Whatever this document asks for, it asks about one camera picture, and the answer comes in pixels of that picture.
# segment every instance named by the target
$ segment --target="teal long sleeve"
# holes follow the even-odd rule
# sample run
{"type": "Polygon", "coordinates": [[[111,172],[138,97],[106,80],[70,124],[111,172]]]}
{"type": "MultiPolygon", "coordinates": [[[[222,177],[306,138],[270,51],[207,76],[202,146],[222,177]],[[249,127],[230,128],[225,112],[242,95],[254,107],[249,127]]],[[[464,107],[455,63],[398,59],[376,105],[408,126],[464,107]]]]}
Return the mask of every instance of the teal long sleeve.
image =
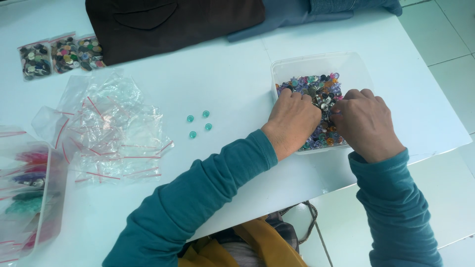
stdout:
{"type": "Polygon", "coordinates": [[[277,165],[266,135],[257,130],[196,160],[190,170],[153,194],[127,217],[104,267],[176,267],[177,254],[196,229],[237,194],[238,188],[277,165]]]}
{"type": "Polygon", "coordinates": [[[441,267],[427,201],[407,168],[408,150],[377,163],[367,163],[355,152],[348,158],[374,241],[371,265],[441,267]]]}

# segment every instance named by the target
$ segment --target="left hand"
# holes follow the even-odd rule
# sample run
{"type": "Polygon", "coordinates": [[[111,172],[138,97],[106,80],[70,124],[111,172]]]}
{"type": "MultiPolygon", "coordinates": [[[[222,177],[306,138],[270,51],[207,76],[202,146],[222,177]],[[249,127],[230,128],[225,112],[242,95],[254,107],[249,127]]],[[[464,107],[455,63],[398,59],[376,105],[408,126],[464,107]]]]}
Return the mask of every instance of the left hand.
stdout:
{"type": "Polygon", "coordinates": [[[309,95],[282,90],[261,130],[266,134],[279,161],[290,156],[305,144],[320,123],[322,111],[312,104],[309,95]]]}

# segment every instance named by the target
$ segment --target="white table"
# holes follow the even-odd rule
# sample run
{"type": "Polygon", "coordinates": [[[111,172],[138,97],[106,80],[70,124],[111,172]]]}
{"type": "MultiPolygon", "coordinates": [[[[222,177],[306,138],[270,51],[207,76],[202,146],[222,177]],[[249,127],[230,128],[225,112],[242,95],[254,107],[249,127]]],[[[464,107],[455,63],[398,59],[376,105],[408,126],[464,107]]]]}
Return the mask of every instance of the white table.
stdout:
{"type": "MultiPolygon", "coordinates": [[[[93,32],[81,1],[26,1],[0,7],[0,124],[17,124],[34,134],[30,122],[40,107],[56,107],[70,75],[88,75],[75,70],[31,83],[22,81],[16,47],[73,30],[78,35],[93,32]]],[[[84,189],[69,182],[61,233],[30,257],[34,266],[100,266],[124,228],[126,216],[156,186],[172,181],[193,160],[218,153],[267,121],[273,105],[273,61],[347,50],[361,55],[378,95],[392,110],[396,133],[409,148],[409,163],[471,142],[398,19],[384,10],[278,29],[233,44],[218,38],[120,64],[117,67],[132,75],[147,94],[149,104],[161,107],[164,129],[176,144],[163,158],[162,180],[84,189]],[[187,115],[199,118],[203,110],[211,112],[207,122],[213,129],[208,133],[200,130],[204,126],[200,119],[185,123],[187,115]],[[198,132],[194,140],[188,138],[191,130],[198,132]]],[[[354,184],[349,152],[290,156],[243,186],[194,238],[354,184]]]]}

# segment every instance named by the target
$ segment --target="person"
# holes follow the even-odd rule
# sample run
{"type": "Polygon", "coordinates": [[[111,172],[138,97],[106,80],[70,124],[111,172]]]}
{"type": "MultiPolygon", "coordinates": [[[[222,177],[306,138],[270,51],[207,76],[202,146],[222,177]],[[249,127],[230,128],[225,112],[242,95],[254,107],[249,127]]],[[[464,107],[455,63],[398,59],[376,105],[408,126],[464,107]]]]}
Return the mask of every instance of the person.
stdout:
{"type": "MultiPolygon", "coordinates": [[[[352,89],[332,111],[330,119],[354,150],[348,159],[374,241],[371,265],[442,266],[427,201],[407,169],[408,150],[394,133],[383,99],[368,89],[352,89]]],[[[284,89],[261,129],[224,146],[220,154],[194,161],[190,170],[145,198],[128,216],[103,266],[306,266],[263,218],[233,227],[245,241],[240,247],[205,237],[177,255],[239,187],[302,147],[320,119],[310,96],[284,89]]]]}

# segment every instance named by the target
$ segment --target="tiled floor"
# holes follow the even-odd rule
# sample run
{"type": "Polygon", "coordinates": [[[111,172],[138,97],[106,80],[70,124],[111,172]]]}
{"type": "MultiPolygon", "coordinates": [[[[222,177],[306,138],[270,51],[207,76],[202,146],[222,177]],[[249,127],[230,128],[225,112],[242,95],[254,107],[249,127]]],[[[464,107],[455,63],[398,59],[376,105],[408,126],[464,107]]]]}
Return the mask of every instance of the tiled floor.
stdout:
{"type": "MultiPolygon", "coordinates": [[[[475,266],[475,0],[400,0],[402,26],[451,103],[474,143],[409,166],[429,202],[431,226],[446,267],[475,266]]],[[[441,129],[450,128],[450,123],[441,129]]],[[[369,267],[371,234],[358,186],[310,200],[316,230],[301,246],[309,266],[369,267]]],[[[304,236],[311,221],[304,205],[284,220],[304,236]]]]}

